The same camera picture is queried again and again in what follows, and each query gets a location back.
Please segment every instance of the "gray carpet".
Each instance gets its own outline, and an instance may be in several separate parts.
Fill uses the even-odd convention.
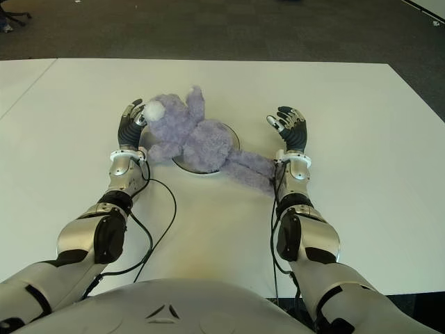
[[[388,63],[445,120],[445,29],[401,0],[9,0],[0,59]]]

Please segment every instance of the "teddy bear leg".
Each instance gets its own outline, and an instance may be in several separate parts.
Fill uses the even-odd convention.
[[[195,122],[201,122],[204,119],[204,97],[199,86],[193,86],[186,98],[187,106],[190,109],[190,115]]]
[[[274,196],[271,180],[248,167],[227,161],[220,170],[241,184],[259,189],[270,197]]]
[[[257,153],[234,150],[228,159],[231,162],[248,167],[269,179],[272,179],[275,175],[275,164],[273,160],[267,159]]]

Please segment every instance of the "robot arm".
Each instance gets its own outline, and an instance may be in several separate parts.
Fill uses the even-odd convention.
[[[0,283],[1,333],[79,301],[94,278],[122,254],[127,217],[149,179],[145,153],[137,150],[146,125],[140,103],[133,102],[122,115],[120,149],[111,154],[107,191],[62,229],[57,259],[32,264]]]
[[[280,107],[267,121],[286,141],[277,153],[277,252],[289,262],[317,333],[437,333],[403,314],[356,270],[337,263],[340,240],[308,193],[307,132],[297,110]]]

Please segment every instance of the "teddy bear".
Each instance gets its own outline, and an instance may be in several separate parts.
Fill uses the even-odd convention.
[[[193,86],[183,103],[176,94],[162,94],[146,103],[143,115],[157,143],[148,150],[153,162],[182,155],[201,173],[220,171],[241,184],[274,196],[273,160],[234,147],[228,128],[206,120],[205,101],[199,86]]]

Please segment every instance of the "wire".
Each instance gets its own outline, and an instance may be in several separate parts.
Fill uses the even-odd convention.
[[[159,243],[160,243],[161,240],[164,238],[164,236],[167,234],[168,230],[172,227],[173,222],[175,221],[175,218],[176,218],[176,213],[177,213],[177,203],[176,203],[176,198],[175,198],[175,195],[173,195],[173,192],[170,190],[170,188],[168,188],[168,186],[166,186],[164,183],[162,183],[162,182],[159,181],[159,180],[156,180],[156,179],[150,179],[150,181],[158,182],[158,183],[162,184],[162,185],[168,190],[168,192],[169,192],[170,195],[172,196],[173,203],[174,203],[174,205],[175,205],[175,209],[174,209],[173,217],[172,217],[172,220],[171,220],[170,224],[168,224],[168,227],[165,229],[164,233],[161,235],[161,237],[159,238],[159,240],[156,242],[156,244],[154,245],[152,251],[149,252],[148,254],[146,254],[146,257],[143,259],[142,266],[141,266],[141,268],[139,269],[138,274],[137,274],[136,277],[134,278],[133,283],[136,283],[136,281],[137,281],[138,278],[139,278],[140,273],[142,273],[142,270],[144,269],[145,265],[147,264],[147,261],[149,260],[149,258],[152,256],[154,250],[155,250],[156,247],[159,245]]]
[[[150,170],[150,166],[148,164],[148,161],[145,161],[145,165],[147,167],[147,178],[144,177],[144,174],[142,173],[142,178],[146,181],[146,183],[143,185],[143,187],[141,189],[139,189],[137,192],[135,192],[132,196],[131,199],[135,198],[142,190],[144,190],[145,188],[147,188],[150,180],[151,180],[151,170]],[[135,221],[135,223],[137,225],[139,225],[139,227],[145,232],[145,234],[147,235],[147,238],[149,240],[149,247],[147,249],[147,252],[145,254],[145,256],[142,258],[141,261],[139,261],[138,263],[136,263],[135,265],[125,269],[125,270],[121,270],[121,271],[109,271],[106,273],[100,273],[99,275],[97,275],[95,277],[95,279],[90,283],[90,285],[88,286],[88,288],[85,290],[85,292],[83,293],[83,296],[81,298],[81,300],[84,300],[89,293],[91,293],[91,291],[99,284],[99,282],[102,280],[102,278],[106,277],[106,276],[117,276],[117,275],[123,275],[125,273],[129,273],[130,271],[133,271],[134,269],[138,268],[140,265],[144,264],[144,260],[145,258],[147,258],[149,256],[149,254],[153,251],[153,237],[151,235],[151,233],[149,232],[149,230],[139,221],[139,219],[136,218],[136,216],[134,215],[134,213],[130,210],[129,212],[130,217]]]
[[[272,253],[272,259],[273,259],[273,277],[274,277],[274,283],[275,283],[275,299],[276,299],[277,306],[280,306],[280,302],[279,302],[279,298],[278,298],[278,284],[277,284],[276,268],[278,268],[278,270],[280,270],[281,273],[283,273],[285,275],[290,275],[293,283],[297,287],[297,292],[296,292],[296,296],[294,299],[294,309],[295,309],[296,314],[298,313],[300,315],[300,306],[298,305],[298,299],[300,298],[300,285],[298,284],[297,278],[296,278],[295,274],[293,273],[293,271],[285,271],[280,266],[280,264],[277,261],[277,258],[275,257],[275,249],[274,249],[274,236],[275,236],[275,231],[277,230],[277,227],[278,227],[278,223],[280,222],[280,218],[277,216],[275,219],[275,223],[273,223],[273,214],[275,211],[275,206],[279,202],[278,191],[283,183],[284,176],[286,175],[286,165],[287,164],[288,164],[288,161],[285,161],[284,164],[282,165],[283,173],[281,175],[280,182],[279,182],[278,186],[276,186],[278,164],[275,165],[275,176],[273,179],[273,192],[275,194],[275,199],[273,201],[272,214],[270,217],[270,252]]]
[[[272,214],[270,215],[270,234],[271,235],[273,233],[273,213],[275,212],[276,204],[277,204],[277,201],[274,200],[273,206],[272,206]],[[276,302],[277,306],[280,306],[280,300],[278,299],[277,267],[275,266],[275,261],[273,258],[272,258],[272,265],[273,265],[273,281],[275,283],[275,302]]]
[[[140,228],[143,229],[143,231],[145,232],[145,234],[148,237],[149,240],[149,248],[147,250],[147,254],[146,256],[150,253],[150,251],[152,251],[152,247],[153,247],[153,238],[152,235],[150,234],[150,232],[147,230],[147,228],[136,218],[136,216],[133,214],[133,212],[130,211],[130,216],[132,217],[132,219],[136,222],[136,224],[138,224],[140,226]],[[137,267],[139,267],[140,265],[143,264],[143,260],[145,257],[142,258],[141,261],[139,261],[138,263],[136,263],[135,265],[133,265],[132,267],[129,267],[125,270],[121,270],[121,271],[109,271],[106,273],[100,273],[99,275],[97,275],[95,277],[95,279],[90,283],[90,285],[86,288],[85,292],[83,293],[83,296],[81,298],[81,300],[84,300],[85,298],[88,297],[88,295],[91,293],[91,291],[99,284],[99,282],[102,280],[102,278],[104,278],[105,276],[117,276],[117,275],[123,275],[125,273],[129,273],[130,271],[136,269]]]

